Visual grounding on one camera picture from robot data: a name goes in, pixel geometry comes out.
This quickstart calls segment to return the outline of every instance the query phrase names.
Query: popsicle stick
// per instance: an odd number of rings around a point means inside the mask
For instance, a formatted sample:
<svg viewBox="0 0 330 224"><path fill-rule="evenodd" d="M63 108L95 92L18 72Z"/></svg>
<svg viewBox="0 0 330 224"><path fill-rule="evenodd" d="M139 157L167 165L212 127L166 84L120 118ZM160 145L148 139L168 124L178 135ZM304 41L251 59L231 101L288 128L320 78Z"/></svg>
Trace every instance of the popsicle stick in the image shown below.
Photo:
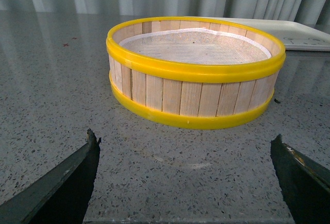
<svg viewBox="0 0 330 224"><path fill-rule="evenodd" d="M180 29L181 21L171 21L171 30Z"/></svg>
<svg viewBox="0 0 330 224"><path fill-rule="evenodd" d="M110 76L114 85L116 85L116 71L114 70L114 63L112 56L109 55Z"/></svg>
<svg viewBox="0 0 330 224"><path fill-rule="evenodd" d="M115 71L115 84L117 86L117 89L120 92L123 92L122 65L115 60L113 61L113 64L114 64L114 71Z"/></svg>
<svg viewBox="0 0 330 224"><path fill-rule="evenodd" d="M180 115L198 116L201 91L199 82L182 82Z"/></svg>
<svg viewBox="0 0 330 224"><path fill-rule="evenodd" d="M152 22L142 23L142 33L150 33L152 31Z"/></svg>
<svg viewBox="0 0 330 224"><path fill-rule="evenodd" d="M182 81L163 80L163 112L179 115Z"/></svg>
<svg viewBox="0 0 330 224"><path fill-rule="evenodd" d="M246 112L249 109L249 104L255 82L255 80L241 82L234 108L234 114Z"/></svg>
<svg viewBox="0 0 330 224"><path fill-rule="evenodd" d="M116 43L119 44L123 40L123 29L120 29L117 32L115 32L112 38Z"/></svg>
<svg viewBox="0 0 330 224"><path fill-rule="evenodd" d="M261 45L263 45L267 50L271 50L273 47L274 42L268 38L264 38L263 41L261 42Z"/></svg>
<svg viewBox="0 0 330 224"><path fill-rule="evenodd" d="M142 34L142 23L134 24L134 35Z"/></svg>
<svg viewBox="0 0 330 224"><path fill-rule="evenodd" d="M127 39L127 38L130 38L130 37L135 35L134 25L130 25L130 26L125 27L124 31L125 31L125 35L124 35L123 39Z"/></svg>
<svg viewBox="0 0 330 224"><path fill-rule="evenodd" d="M171 27L171 22L172 21L161 21L160 22L160 31L168 31L168 30L173 30Z"/></svg>
<svg viewBox="0 0 330 224"><path fill-rule="evenodd" d="M276 83L276 80L277 80L277 76L278 76L278 73L279 71L275 72L273 75L272 75L272 80L271 80L271 83L270 83L270 86L269 86L269 90L268 90L268 94L267 94L267 99L270 97L270 95L273 93L273 89L275 87L275 83Z"/></svg>
<svg viewBox="0 0 330 224"><path fill-rule="evenodd" d="M269 94L269 87L273 82L274 76L267 76L256 80L249 104L249 110L255 109L265 103Z"/></svg>
<svg viewBox="0 0 330 224"><path fill-rule="evenodd" d="M218 109L221 83L203 83L199 117L215 117Z"/></svg>
<svg viewBox="0 0 330 224"><path fill-rule="evenodd" d="M200 28L210 29L209 22L200 22Z"/></svg>
<svg viewBox="0 0 330 224"><path fill-rule="evenodd" d="M279 46L276 43L273 43L272 48L269 49L269 52L272 56L275 56L279 53Z"/></svg>
<svg viewBox="0 0 330 224"><path fill-rule="evenodd" d="M123 94L131 99L131 69L122 65Z"/></svg>
<svg viewBox="0 0 330 224"><path fill-rule="evenodd" d="M190 28L196 28L196 27L200 27L201 22L198 21L190 21Z"/></svg>
<svg viewBox="0 0 330 224"><path fill-rule="evenodd" d="M181 21L180 22L180 29L191 28L190 21Z"/></svg>
<svg viewBox="0 0 330 224"><path fill-rule="evenodd" d="M220 25L220 29L219 29L220 32L228 32L228 30L229 30L229 25L225 25L225 24Z"/></svg>
<svg viewBox="0 0 330 224"><path fill-rule="evenodd" d="M234 113L238 90L239 82L222 84L217 116L227 116Z"/></svg>
<svg viewBox="0 0 330 224"><path fill-rule="evenodd" d="M249 39L251 39L251 40L253 40L253 41L255 41L259 44L262 44L263 39L264 39L264 36L259 35L255 32L252 32L252 31L246 31L245 37L247 37L247 38L249 38Z"/></svg>
<svg viewBox="0 0 330 224"><path fill-rule="evenodd" d="M163 78L146 76L146 106L161 111L163 100Z"/></svg>
<svg viewBox="0 0 330 224"><path fill-rule="evenodd" d="M132 70L132 99L145 106L145 74Z"/></svg>
<svg viewBox="0 0 330 224"><path fill-rule="evenodd" d="M210 30L219 31L220 30L220 24L218 24L218 23L210 23Z"/></svg>
<svg viewBox="0 0 330 224"><path fill-rule="evenodd" d="M235 35L242 35L242 36L246 35L246 30L239 27L229 26L228 32L233 33Z"/></svg>
<svg viewBox="0 0 330 224"><path fill-rule="evenodd" d="M160 21L151 22L151 32L160 32Z"/></svg>

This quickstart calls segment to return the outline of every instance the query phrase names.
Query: round wooden container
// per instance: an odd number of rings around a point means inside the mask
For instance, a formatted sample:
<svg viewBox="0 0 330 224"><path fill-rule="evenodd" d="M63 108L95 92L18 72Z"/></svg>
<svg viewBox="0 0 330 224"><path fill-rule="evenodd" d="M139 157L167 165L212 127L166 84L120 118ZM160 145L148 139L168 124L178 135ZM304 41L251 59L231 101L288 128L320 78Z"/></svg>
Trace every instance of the round wooden container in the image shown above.
<svg viewBox="0 0 330 224"><path fill-rule="evenodd" d="M251 63L205 65L144 56L119 43L145 33L206 28L247 37L270 58ZM182 128L219 129L261 115L285 60L283 43L263 31L226 21L188 17L133 20L112 28L106 40L110 83L116 99L149 120Z"/></svg>

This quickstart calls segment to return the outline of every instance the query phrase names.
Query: speckled gray countertop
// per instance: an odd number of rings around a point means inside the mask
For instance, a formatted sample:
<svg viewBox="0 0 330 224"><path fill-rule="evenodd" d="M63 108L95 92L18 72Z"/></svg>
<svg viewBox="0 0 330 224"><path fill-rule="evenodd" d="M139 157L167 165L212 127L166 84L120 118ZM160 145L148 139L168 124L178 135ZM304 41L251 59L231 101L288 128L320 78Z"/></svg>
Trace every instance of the speckled gray countertop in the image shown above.
<svg viewBox="0 0 330 224"><path fill-rule="evenodd" d="M108 30L129 16L0 12L0 204L102 137L86 221L294 223L270 158L330 168L330 53L293 52L258 119L223 130L145 120L112 95Z"/></svg>

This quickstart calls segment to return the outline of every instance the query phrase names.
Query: white mesh bottom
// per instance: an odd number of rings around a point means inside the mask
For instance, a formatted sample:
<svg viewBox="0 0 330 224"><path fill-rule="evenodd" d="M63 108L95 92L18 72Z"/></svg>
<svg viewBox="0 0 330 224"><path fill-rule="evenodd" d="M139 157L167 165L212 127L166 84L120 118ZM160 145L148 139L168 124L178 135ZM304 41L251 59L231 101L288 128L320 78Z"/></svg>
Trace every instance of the white mesh bottom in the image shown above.
<svg viewBox="0 0 330 224"><path fill-rule="evenodd" d="M271 57L265 47L249 38L205 28L145 33L119 45L145 56L194 64L241 64Z"/></svg>

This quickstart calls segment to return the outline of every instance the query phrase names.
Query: white plastic tray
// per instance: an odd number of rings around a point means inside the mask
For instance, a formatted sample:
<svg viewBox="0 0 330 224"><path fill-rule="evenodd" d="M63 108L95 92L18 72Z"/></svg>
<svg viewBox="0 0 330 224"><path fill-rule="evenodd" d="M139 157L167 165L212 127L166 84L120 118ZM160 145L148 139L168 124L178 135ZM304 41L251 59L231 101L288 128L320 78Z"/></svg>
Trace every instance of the white plastic tray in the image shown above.
<svg viewBox="0 0 330 224"><path fill-rule="evenodd" d="M330 51L329 34L297 22L239 18L208 18L235 22L270 33L284 43L286 50Z"/></svg>

